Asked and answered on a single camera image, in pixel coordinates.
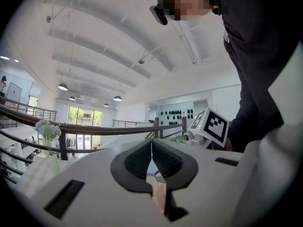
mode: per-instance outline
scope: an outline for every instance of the green object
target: green object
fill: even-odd
[[[179,144],[185,144],[184,140],[176,139],[176,142]]]
[[[56,155],[48,155],[48,158],[47,158],[47,161],[48,161],[48,165],[49,165],[49,168],[51,170],[51,173],[56,176],[59,174],[59,164],[58,164],[58,161],[57,161],[57,157]]]

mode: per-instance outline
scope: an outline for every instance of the ceiling beam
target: ceiling beam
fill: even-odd
[[[86,63],[83,63],[77,59],[74,59],[72,60],[71,58],[69,59],[67,56],[65,55],[59,55],[59,54],[53,54],[52,56],[52,59],[54,61],[58,61],[61,62],[61,63],[64,63],[64,64],[67,64],[67,65],[71,65],[71,66],[74,66],[74,67],[77,67],[77,68],[81,68],[81,69],[84,69],[84,70],[87,70],[87,71],[90,71],[90,72],[93,72],[93,73],[96,73],[96,74],[99,74],[103,77],[107,77],[107,78],[110,78],[112,80],[115,80],[117,82],[120,82],[120,83],[123,83],[125,85],[128,85],[130,87],[136,87],[136,84],[133,83],[132,81],[129,81],[123,77],[119,77],[118,75],[115,75],[109,71],[106,71],[104,69],[101,69],[101,68],[98,68],[98,66],[95,66],[95,65],[89,65],[89,64],[86,64]]]
[[[114,97],[112,96],[109,96],[109,95],[106,95],[106,94],[94,94],[94,93],[90,93],[90,92],[81,92],[80,90],[78,89],[69,89],[68,91],[66,91],[66,93],[69,92],[69,93],[74,93],[74,94],[78,94],[78,95],[83,95],[83,96],[91,96],[91,97],[95,97],[95,98],[101,98],[101,97],[104,97],[104,98],[108,98],[108,99],[114,99]]]
[[[147,36],[144,28],[137,26],[136,23],[128,20],[121,24],[121,17],[115,13],[112,13],[109,8],[101,7],[99,4],[94,4],[89,0],[81,0],[80,4],[71,4],[70,1],[71,0],[55,0],[55,5],[68,7],[70,9],[94,16],[122,31],[149,52],[157,47],[157,44]],[[44,0],[44,3],[52,4],[53,0]],[[165,54],[157,56],[158,53],[159,52],[153,51],[151,54],[157,58],[157,60],[167,69],[167,71],[172,71],[174,68],[173,62]]]
[[[79,81],[79,82],[83,82],[85,84],[88,84],[88,85],[92,85],[92,86],[97,86],[97,87],[100,87],[102,89],[106,89],[106,90],[109,90],[109,91],[112,91],[112,92],[117,92],[117,93],[122,93],[122,94],[125,94],[126,91],[123,90],[123,89],[119,89],[119,88],[116,88],[116,87],[112,87],[108,84],[105,84],[105,83],[102,83],[102,82],[94,82],[92,80],[89,80],[89,79],[85,79],[83,77],[79,77],[77,75],[72,75],[71,73],[69,72],[63,72],[61,70],[57,70],[56,71],[56,74],[58,76],[62,76],[62,77],[66,77],[66,78],[69,78],[69,79],[72,79],[72,80],[76,80],[76,81]]]
[[[133,63],[130,60],[122,57],[117,52],[110,50],[108,48],[105,49],[105,46],[96,44],[83,36],[80,36],[80,35],[74,36],[74,34],[71,32],[58,30],[58,29],[54,29],[54,31],[50,30],[48,36],[53,36],[53,35],[57,39],[65,40],[69,43],[77,44],[84,48],[95,51],[99,54],[102,54],[102,55],[120,63],[121,65],[133,70],[134,72],[138,73],[139,75],[141,75],[147,79],[149,79],[151,77],[151,74],[148,71],[144,70],[143,68],[141,68],[138,65],[133,65]]]

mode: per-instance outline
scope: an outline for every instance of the white ceiling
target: white ceiling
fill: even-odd
[[[219,16],[209,13],[163,26],[149,10],[155,4],[156,0],[41,0],[35,9],[54,78],[66,83],[71,93],[106,101],[116,95],[126,98],[167,74],[203,67],[206,58],[221,54]],[[51,23],[47,16],[53,16]],[[143,55],[145,63],[140,65]]]

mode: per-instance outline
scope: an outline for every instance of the person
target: person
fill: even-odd
[[[302,36],[300,0],[157,1],[157,11],[174,20],[210,11],[222,16],[223,44],[241,80],[240,109],[230,124],[226,150],[243,152],[249,142],[283,124],[268,88]]]
[[[3,93],[3,88],[6,87],[6,76],[1,78],[0,92]]]

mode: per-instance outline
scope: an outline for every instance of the window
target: window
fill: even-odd
[[[70,106],[68,112],[68,124],[84,125],[84,126],[97,126],[101,127],[102,112],[90,110],[85,108],[78,108]],[[71,140],[72,145],[76,149],[93,149],[99,148],[101,145],[100,135],[67,135],[67,141]]]
[[[102,112],[85,108],[70,106],[68,112],[68,124],[98,126],[101,127]]]

